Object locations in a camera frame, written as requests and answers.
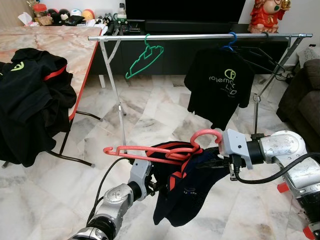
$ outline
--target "pink hanger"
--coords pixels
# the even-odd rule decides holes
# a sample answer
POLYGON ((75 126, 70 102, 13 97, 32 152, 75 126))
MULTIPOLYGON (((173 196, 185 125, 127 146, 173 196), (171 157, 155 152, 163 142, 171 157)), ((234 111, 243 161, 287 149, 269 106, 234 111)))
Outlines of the pink hanger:
POLYGON ((159 162, 159 163, 165 163, 165 164, 181 165, 182 161, 190 158, 192 154, 202 153, 202 149, 200 148, 199 144, 195 142, 195 140, 197 139, 197 137, 201 135, 206 135, 206 134, 216 136, 215 143, 217 144, 220 143, 222 140, 222 134, 217 130, 203 129, 203 130, 197 131, 192 135, 190 139, 190 143, 193 146, 193 148, 179 147, 179 148, 169 150, 169 149, 163 149, 163 148, 151 147, 151 146, 118 146, 116 148, 116 151, 112 151, 113 147, 109 146, 109 147, 105 147, 103 149, 103 152, 105 154, 113 155, 113 156, 120 156, 120 157, 131 158, 131 159, 141 159, 141 160, 159 162), (167 159, 121 153, 120 150, 141 150, 141 151, 152 151, 157 153, 164 153, 167 159))

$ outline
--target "marble tabletop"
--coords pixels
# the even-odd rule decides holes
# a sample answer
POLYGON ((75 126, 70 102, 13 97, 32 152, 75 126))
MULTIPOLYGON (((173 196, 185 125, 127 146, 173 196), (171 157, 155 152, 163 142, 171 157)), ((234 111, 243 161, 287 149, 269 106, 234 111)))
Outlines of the marble tabletop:
POLYGON ((69 118, 76 114, 82 90, 90 70, 97 42, 88 41, 88 36, 98 36, 99 27, 81 26, 35 26, 0 28, 0 62, 10 63, 16 50, 35 48, 64 57, 66 70, 73 74, 71 86, 77 101, 69 109, 69 118))

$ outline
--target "sofa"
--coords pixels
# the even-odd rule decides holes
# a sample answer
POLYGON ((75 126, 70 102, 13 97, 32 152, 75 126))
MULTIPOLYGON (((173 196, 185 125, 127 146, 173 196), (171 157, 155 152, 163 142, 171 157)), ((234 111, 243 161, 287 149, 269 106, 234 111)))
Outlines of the sofa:
POLYGON ((278 117, 296 128, 308 151, 320 152, 320 59, 304 63, 278 107, 278 117))

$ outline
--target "television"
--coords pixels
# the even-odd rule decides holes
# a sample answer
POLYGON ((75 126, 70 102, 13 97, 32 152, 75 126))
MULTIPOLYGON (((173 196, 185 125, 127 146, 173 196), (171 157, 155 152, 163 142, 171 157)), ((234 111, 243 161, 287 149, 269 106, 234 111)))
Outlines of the television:
POLYGON ((238 23, 246 0, 125 0, 131 21, 238 23))

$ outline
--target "green hanger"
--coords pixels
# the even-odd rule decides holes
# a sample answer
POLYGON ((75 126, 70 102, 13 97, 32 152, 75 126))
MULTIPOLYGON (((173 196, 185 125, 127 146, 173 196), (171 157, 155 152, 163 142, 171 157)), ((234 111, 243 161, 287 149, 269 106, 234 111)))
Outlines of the green hanger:
POLYGON ((145 36, 144 39, 144 44, 146 45, 144 52, 139 56, 139 58, 137 60, 135 60, 135 62, 131 65, 129 72, 130 72, 130 76, 128 76, 128 72, 125 74, 125 78, 126 79, 130 79, 132 78, 134 75, 137 75, 138 73, 141 73, 143 70, 145 70, 146 68, 148 68, 149 66, 151 66, 160 56, 161 54, 164 53, 165 48, 163 46, 157 45, 157 46, 152 46, 150 47, 150 45, 147 43, 147 37, 150 36, 150 34, 147 34, 145 36), (140 59, 143 57, 143 59, 147 59, 152 55, 153 49, 160 49, 160 53, 158 54, 158 56, 155 57, 154 60, 152 60, 152 62, 150 62, 147 66, 145 66, 144 68, 140 69, 139 71, 132 73, 132 68, 140 61, 140 59))

